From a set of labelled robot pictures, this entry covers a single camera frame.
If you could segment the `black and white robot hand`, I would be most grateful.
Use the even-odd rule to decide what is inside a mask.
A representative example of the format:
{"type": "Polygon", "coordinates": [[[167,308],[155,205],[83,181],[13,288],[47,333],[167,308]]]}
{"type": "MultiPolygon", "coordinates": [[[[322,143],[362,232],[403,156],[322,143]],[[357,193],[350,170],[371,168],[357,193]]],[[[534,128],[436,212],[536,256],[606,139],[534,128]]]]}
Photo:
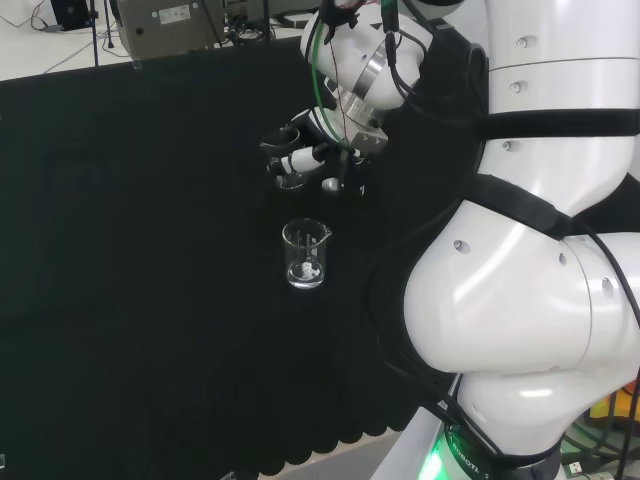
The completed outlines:
{"type": "Polygon", "coordinates": [[[265,134],[259,147],[279,189],[318,189],[327,195],[361,198],[370,160],[387,142],[387,134],[377,126],[356,121],[339,109],[314,107],[265,134]]]}

